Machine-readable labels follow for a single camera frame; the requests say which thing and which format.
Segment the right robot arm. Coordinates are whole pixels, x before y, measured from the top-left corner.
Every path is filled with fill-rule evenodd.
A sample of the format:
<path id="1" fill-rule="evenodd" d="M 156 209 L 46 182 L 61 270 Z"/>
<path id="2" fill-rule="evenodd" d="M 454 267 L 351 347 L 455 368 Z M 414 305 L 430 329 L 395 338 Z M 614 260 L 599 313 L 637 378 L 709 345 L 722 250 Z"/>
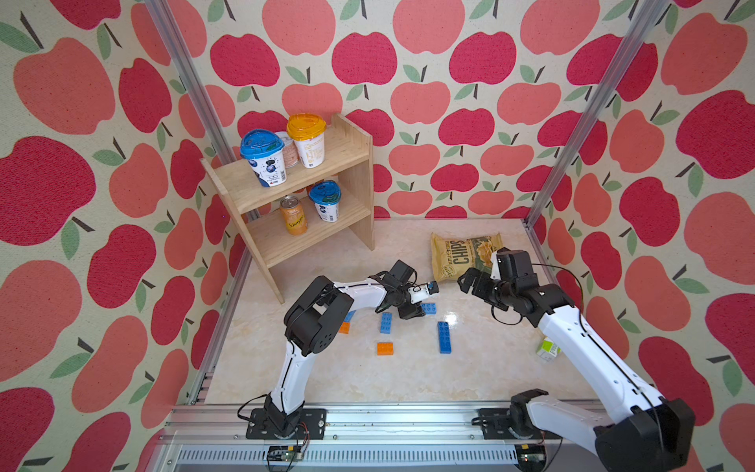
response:
<path id="1" fill-rule="evenodd" d="M 609 471 L 672 471 L 687 463 L 693 410 L 645 382 L 585 321 L 556 284 L 542 285 L 530 256 L 500 249 L 493 271 L 468 269 L 457 283 L 493 309 L 513 309 L 550 338 L 597 393 L 604 413 L 561 401 L 542 389 L 511 397 L 503 421 L 512 436 L 550 432 L 592 452 Z"/>

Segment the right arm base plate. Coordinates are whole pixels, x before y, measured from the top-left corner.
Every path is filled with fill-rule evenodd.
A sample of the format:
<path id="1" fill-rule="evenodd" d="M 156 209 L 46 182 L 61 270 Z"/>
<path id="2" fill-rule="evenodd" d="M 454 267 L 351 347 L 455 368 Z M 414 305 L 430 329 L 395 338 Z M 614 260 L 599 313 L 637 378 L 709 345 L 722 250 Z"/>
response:
<path id="1" fill-rule="evenodd" d="M 550 432 L 528 425 L 522 413 L 510 413 L 508 408 L 482 408 L 472 419 L 471 424 L 479 427 L 485 440 L 519 440 L 541 443 L 545 440 L 559 440 Z"/>

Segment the dark blue square lego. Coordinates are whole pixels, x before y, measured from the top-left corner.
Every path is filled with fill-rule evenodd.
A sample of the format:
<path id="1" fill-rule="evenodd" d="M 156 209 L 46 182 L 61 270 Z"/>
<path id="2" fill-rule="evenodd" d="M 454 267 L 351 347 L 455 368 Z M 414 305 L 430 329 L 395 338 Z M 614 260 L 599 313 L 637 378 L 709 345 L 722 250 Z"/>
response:
<path id="1" fill-rule="evenodd" d="M 438 339 L 438 351 L 440 354 L 452 354 L 452 345 L 449 337 Z"/>
<path id="2" fill-rule="evenodd" d="M 447 322 L 438 322 L 438 337 L 440 339 L 450 339 L 450 330 Z"/>

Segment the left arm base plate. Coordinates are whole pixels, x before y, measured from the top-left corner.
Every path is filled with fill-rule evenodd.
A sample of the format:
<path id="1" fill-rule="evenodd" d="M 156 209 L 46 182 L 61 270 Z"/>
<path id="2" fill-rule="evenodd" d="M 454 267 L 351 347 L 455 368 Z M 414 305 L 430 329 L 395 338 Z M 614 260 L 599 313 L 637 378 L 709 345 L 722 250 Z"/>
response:
<path id="1" fill-rule="evenodd" d="M 247 440 L 322 440 L 328 411 L 322 408 L 299 408 L 284 415 L 275 408 L 256 408 L 246 431 Z"/>

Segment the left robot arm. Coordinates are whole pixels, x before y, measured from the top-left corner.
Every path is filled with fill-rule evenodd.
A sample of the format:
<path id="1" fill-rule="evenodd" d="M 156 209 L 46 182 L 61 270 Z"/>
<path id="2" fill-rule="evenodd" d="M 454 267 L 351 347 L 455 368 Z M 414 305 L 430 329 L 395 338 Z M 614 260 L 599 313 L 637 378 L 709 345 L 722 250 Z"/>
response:
<path id="1" fill-rule="evenodd" d="M 426 315 L 422 304 L 440 287 L 434 280 L 416 283 L 416 275 L 403 261 L 361 281 L 334 282 L 320 275 L 293 303 L 284 316 L 286 357 L 263 406 L 279 434 L 289 436 L 299 425 L 314 362 L 332 344 L 349 313 L 371 309 L 381 314 L 395 308 L 402 320 Z"/>

